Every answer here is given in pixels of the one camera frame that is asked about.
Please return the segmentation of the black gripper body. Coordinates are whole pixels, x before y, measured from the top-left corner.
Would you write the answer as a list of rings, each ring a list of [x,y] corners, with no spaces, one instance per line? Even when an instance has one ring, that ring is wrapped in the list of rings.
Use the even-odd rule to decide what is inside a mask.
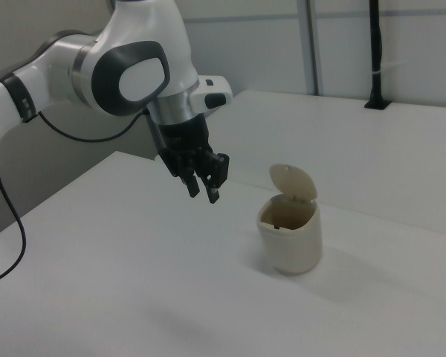
[[[164,146],[158,150],[170,173],[174,176],[199,174],[205,166],[206,154],[213,149],[208,143],[209,131],[203,114],[183,123],[157,125]]]

